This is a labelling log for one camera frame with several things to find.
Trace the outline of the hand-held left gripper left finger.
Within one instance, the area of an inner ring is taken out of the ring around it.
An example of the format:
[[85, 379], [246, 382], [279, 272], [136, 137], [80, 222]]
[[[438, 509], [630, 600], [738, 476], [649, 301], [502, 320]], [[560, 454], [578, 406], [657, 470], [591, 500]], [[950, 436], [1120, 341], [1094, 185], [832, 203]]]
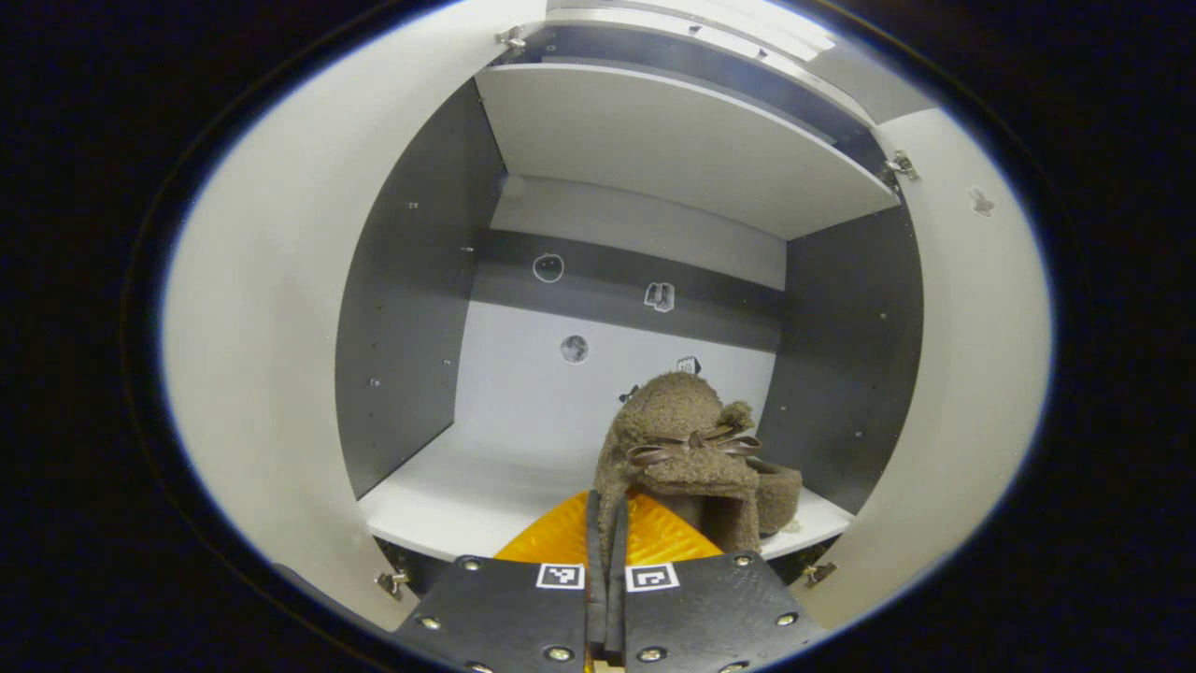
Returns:
[[592, 672], [587, 492], [437, 570], [393, 638], [448, 672]]

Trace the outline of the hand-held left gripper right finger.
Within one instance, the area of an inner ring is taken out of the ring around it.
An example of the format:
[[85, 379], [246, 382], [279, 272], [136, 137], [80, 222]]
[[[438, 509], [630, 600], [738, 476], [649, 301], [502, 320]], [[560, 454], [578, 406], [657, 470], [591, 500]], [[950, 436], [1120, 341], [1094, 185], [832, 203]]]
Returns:
[[620, 502], [608, 570], [608, 662], [626, 672], [769, 672], [825, 635], [759, 553], [631, 564]]

